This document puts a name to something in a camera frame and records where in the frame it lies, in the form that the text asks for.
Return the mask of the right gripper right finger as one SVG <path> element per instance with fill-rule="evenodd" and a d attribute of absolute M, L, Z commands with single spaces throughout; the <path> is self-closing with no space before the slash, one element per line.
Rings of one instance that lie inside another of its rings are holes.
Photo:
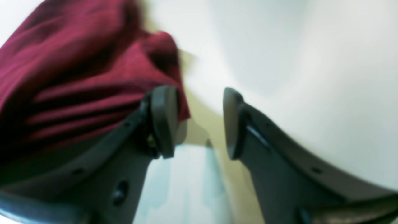
<path fill-rule="evenodd" d="M 267 224 L 392 224 L 397 192 L 304 149 L 233 88 L 223 94 L 227 152 L 249 170 Z"/>

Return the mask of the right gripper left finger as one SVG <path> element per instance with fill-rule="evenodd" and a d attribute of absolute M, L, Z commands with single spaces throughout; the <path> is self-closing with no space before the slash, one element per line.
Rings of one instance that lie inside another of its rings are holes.
<path fill-rule="evenodd" d="M 178 91 L 160 86 L 115 129 L 1 165 L 1 216 L 22 224 L 131 224 L 148 166 L 174 156 Z"/>

